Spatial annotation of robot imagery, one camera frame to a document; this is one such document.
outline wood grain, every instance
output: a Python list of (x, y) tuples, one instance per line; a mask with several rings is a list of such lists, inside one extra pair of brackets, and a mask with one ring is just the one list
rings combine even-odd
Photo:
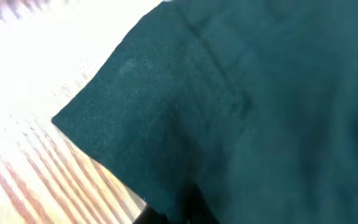
[(132, 223), (142, 211), (50, 120), (157, 4), (81, 1), (0, 25), (0, 223)]

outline green cloth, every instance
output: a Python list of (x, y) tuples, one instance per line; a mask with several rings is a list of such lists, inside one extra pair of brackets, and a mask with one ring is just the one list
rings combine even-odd
[(358, 0), (163, 2), (52, 121), (173, 223), (358, 223)]

